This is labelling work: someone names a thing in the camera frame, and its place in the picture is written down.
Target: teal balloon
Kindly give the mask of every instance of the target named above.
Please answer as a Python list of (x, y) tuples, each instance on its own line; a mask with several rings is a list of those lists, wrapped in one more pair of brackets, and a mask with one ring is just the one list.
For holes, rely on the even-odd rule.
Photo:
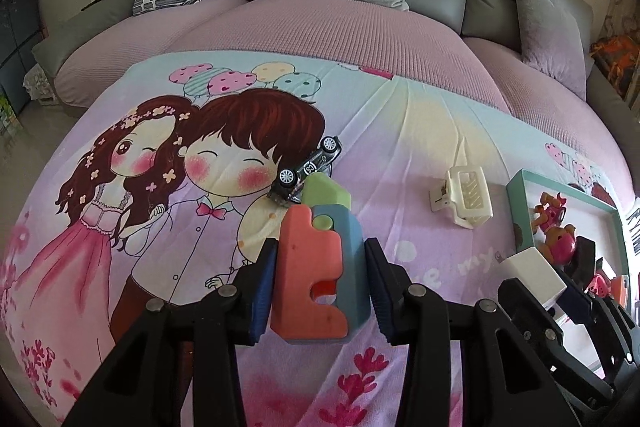
[(273, 83), (273, 89), (290, 92), (303, 100), (315, 95), (322, 86), (320, 79), (311, 73), (283, 74)]
[(212, 70), (201, 71), (200, 73), (194, 74), (187, 83), (184, 84), (185, 95), (197, 98), (209, 94), (209, 90), (207, 89), (209, 81), (217, 74), (225, 73), (225, 71), (231, 70), (228, 68), (213, 68)]

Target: cartoon blanket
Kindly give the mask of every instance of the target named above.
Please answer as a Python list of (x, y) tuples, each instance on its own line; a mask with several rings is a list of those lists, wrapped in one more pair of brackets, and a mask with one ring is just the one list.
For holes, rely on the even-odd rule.
[[(36, 393), (60, 420), (155, 296), (197, 301), (278, 237), (266, 198), (323, 136), (344, 147), (332, 176), (365, 237), (444, 298), (495, 296), (514, 250), (505, 185), (527, 168), (609, 203), (606, 175), (498, 110), (406, 78), (326, 60), (189, 52), (141, 62), (65, 138), (31, 192), (0, 271), (0, 319)], [(429, 189), (481, 165), (494, 217), (477, 230), (433, 213)], [(239, 348), (248, 424), (388, 426), (406, 350), (374, 318), (348, 344), (289, 346), (268, 330)], [(454, 360), (452, 425), (460, 424)], [(190, 396), (183, 410), (190, 425)]]

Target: bed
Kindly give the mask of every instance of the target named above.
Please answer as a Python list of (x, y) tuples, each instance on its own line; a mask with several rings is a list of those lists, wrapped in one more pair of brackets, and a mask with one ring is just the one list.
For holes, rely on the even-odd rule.
[[(586, 48), (590, 7), (562, 2)], [(515, 250), (505, 185), (520, 169), (621, 212), (634, 203), (621, 140), (519, 59), (514, 0), (408, 0), (408, 12), (202, 0), (136, 17), (131, 4), (101, 1), (34, 49), (66, 108), (85, 113), (16, 225), (0, 319), (59, 421), (149, 298), (199, 300), (255, 262), (284, 213), (266, 197), (278, 164), (324, 136), (343, 143), (332, 178), (366, 237), (452, 301), (495, 297), (492, 268)], [(464, 164), (483, 167), (494, 206), (474, 231), (429, 206), (433, 184)], [(394, 422), (406, 352), (374, 320), (343, 346), (268, 331), (238, 357), (253, 427)], [(453, 375), (460, 425), (459, 360)]]

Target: orange and blue toy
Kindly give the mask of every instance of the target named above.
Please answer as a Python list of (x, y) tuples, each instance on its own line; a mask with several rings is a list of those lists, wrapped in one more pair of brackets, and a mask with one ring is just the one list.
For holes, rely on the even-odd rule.
[(347, 342), (369, 320), (362, 228), (350, 208), (349, 193), (317, 172), (282, 221), (271, 329), (288, 343)]

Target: cartoon eye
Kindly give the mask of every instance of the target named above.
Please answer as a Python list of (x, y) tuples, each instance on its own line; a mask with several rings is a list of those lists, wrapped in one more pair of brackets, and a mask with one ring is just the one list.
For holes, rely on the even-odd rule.
[(124, 142), (118, 145), (118, 148), (116, 149), (116, 153), (118, 154), (126, 153), (129, 149), (131, 149), (131, 145), (132, 145), (132, 142), (130, 140), (124, 140)]

